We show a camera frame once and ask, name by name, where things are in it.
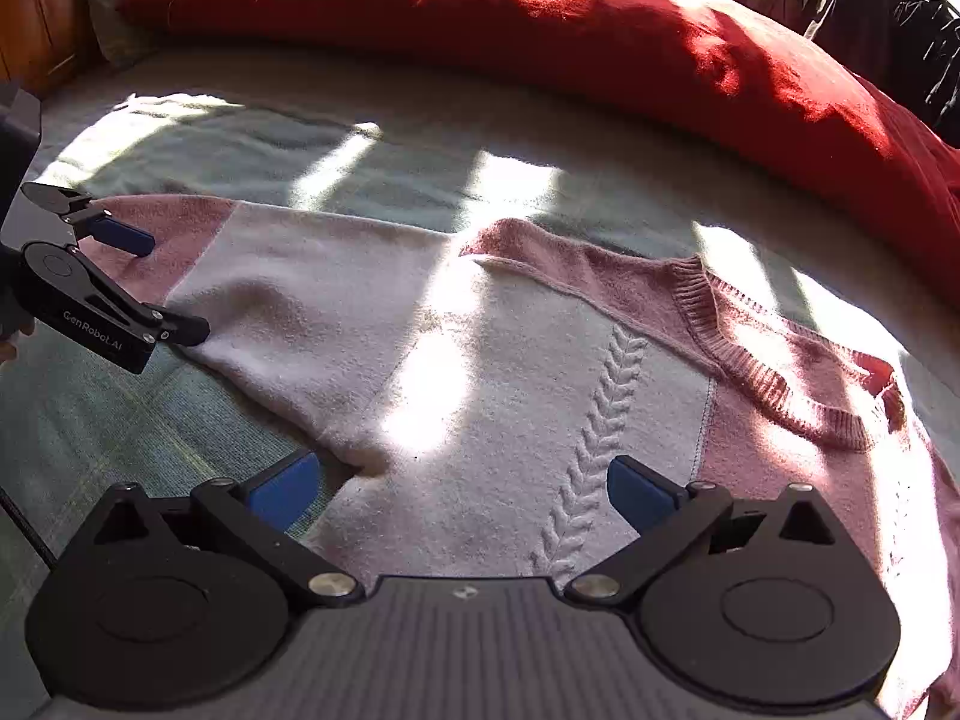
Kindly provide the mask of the pink and white knit sweater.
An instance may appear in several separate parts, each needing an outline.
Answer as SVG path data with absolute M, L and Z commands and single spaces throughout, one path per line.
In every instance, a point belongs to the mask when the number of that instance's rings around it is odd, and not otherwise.
M 958 712 L 958 491 L 888 362 L 698 259 L 524 220 L 448 236 L 215 197 L 119 197 L 122 288 L 210 325 L 194 358 L 352 467 L 306 543 L 361 580 L 550 575 L 625 546 L 607 466 L 768 497 L 813 484 L 900 614 L 878 696 Z

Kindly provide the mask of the black jacket on rack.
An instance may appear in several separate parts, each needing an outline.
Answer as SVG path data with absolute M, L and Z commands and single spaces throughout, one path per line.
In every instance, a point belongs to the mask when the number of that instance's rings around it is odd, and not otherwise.
M 807 0 L 797 29 L 958 145 L 958 15 L 946 0 Z

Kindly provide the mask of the red duvet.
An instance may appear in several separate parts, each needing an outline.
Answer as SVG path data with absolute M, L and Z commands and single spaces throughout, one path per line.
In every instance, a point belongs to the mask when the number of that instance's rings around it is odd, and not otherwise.
M 732 0 L 121 0 L 119 10 L 164 37 L 364 50 L 646 115 L 831 203 L 957 301 L 957 149 Z

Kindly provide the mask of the wooden headboard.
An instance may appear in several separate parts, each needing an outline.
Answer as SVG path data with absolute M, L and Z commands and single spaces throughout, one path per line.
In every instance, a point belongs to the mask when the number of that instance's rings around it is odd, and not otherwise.
M 2 80 L 46 99 L 101 60 L 86 0 L 2 0 Z

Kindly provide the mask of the green plaid bed blanket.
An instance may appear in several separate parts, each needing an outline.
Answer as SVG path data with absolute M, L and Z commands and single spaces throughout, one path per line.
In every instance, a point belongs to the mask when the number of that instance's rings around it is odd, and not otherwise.
M 823 200 L 673 128 L 455 73 L 220 49 L 65 91 L 43 132 L 29 177 L 107 208 L 215 197 L 448 236 L 524 220 L 627 257 L 701 260 L 783 319 L 888 362 L 958 491 L 957 310 Z M 195 348 L 160 344 L 130 374 L 50 328 L 21 340 L 2 369 L 2 481 L 51 548 L 109 484 L 182 494 L 314 445 L 327 458 L 306 543 L 352 467 Z

